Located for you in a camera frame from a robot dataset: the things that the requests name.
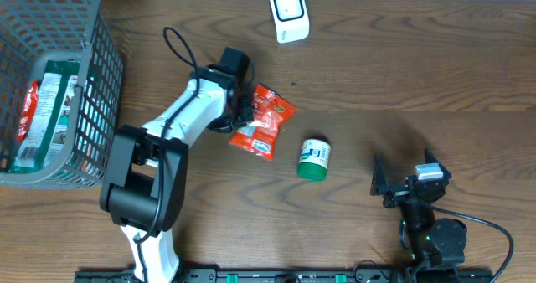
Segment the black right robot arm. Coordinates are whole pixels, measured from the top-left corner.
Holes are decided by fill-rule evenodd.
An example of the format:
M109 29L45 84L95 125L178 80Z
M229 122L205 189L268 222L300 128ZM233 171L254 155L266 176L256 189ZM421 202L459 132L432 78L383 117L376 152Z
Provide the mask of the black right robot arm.
M401 212L399 239L412 254L413 263L389 275L392 282L456 282L456 266L465 261L467 228L457 219L437 219L433 203L446 194L451 173L431 150L425 162L405 178L403 185L391 185L380 157L374 157L370 194L383 198L384 208Z

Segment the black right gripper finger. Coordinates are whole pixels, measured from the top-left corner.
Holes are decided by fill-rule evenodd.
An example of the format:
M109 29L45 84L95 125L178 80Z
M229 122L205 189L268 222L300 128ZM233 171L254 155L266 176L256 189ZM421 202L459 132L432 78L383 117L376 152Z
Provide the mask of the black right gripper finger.
M388 181L379 156L374 157L373 177L370 188L371 196L384 195L388 191Z
M437 163L441 171L443 172L444 179L451 179L451 173L444 167L444 165L436 158L430 148L424 150L425 162L427 164Z

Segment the green capped white jar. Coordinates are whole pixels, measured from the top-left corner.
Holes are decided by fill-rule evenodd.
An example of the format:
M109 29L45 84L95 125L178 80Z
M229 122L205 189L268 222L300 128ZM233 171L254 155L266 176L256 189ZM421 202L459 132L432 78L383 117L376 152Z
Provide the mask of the green capped white jar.
M316 138L306 139L301 147L297 175L306 180L323 181L327 176L331 146Z

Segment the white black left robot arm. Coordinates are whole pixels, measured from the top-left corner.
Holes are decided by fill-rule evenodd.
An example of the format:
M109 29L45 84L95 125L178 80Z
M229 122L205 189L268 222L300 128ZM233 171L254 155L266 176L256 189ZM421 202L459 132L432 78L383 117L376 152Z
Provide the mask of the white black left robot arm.
M172 226L184 201L188 154L205 129L231 133L253 120L245 83L250 58L228 47L196 67L185 91L157 118L124 125L111 144L100 207L129 240L135 282L171 282L180 267Z

